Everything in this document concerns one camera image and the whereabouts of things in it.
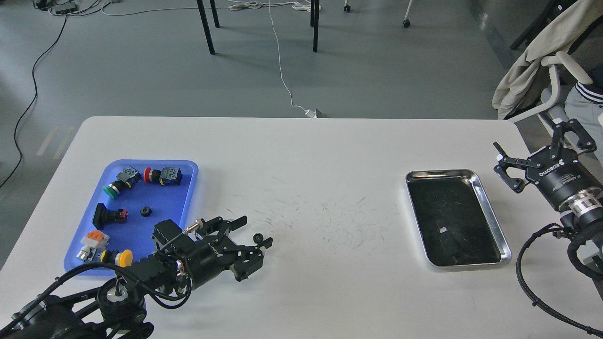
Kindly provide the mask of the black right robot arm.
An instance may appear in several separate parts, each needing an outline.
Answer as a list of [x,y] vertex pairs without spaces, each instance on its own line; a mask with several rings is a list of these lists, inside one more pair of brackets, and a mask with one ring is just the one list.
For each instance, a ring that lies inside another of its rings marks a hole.
[[559,313],[541,300],[522,274],[522,257],[530,245],[545,234],[567,238],[567,256],[574,268],[597,283],[602,281],[602,184],[582,165],[579,157],[597,149],[596,142],[576,119],[554,120],[551,143],[526,159],[510,157],[495,142],[498,151],[494,170],[515,192],[533,184],[550,206],[559,212],[560,223],[544,226],[522,245],[515,263],[515,274],[523,292],[552,317],[590,335],[602,331],[583,325]]

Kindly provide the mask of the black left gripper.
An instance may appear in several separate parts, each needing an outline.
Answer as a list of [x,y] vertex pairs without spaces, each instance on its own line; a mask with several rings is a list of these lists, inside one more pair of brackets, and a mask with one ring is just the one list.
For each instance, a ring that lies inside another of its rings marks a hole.
[[187,245],[187,274],[192,279],[193,290],[225,270],[230,270],[240,283],[262,268],[264,251],[273,245],[273,238],[263,237],[260,244],[237,245],[228,237],[231,231],[247,224],[246,215],[234,220],[215,217],[200,221],[202,225],[196,230],[198,240],[191,240]]

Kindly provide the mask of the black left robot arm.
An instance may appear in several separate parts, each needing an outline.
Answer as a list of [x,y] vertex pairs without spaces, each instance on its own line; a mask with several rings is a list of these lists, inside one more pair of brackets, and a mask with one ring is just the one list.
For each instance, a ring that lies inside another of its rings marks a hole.
[[[237,281],[263,265],[273,238],[253,236],[254,245],[238,245],[229,233],[243,227],[247,217],[209,221],[198,219],[181,229],[168,219],[154,226],[157,248],[133,264],[105,261],[82,264],[57,277],[44,292],[14,313],[1,330],[3,339],[146,339],[154,330],[145,322],[145,297],[165,309],[182,307],[191,293],[221,272]],[[115,276],[101,287],[65,297],[54,291],[76,275],[107,268]]]

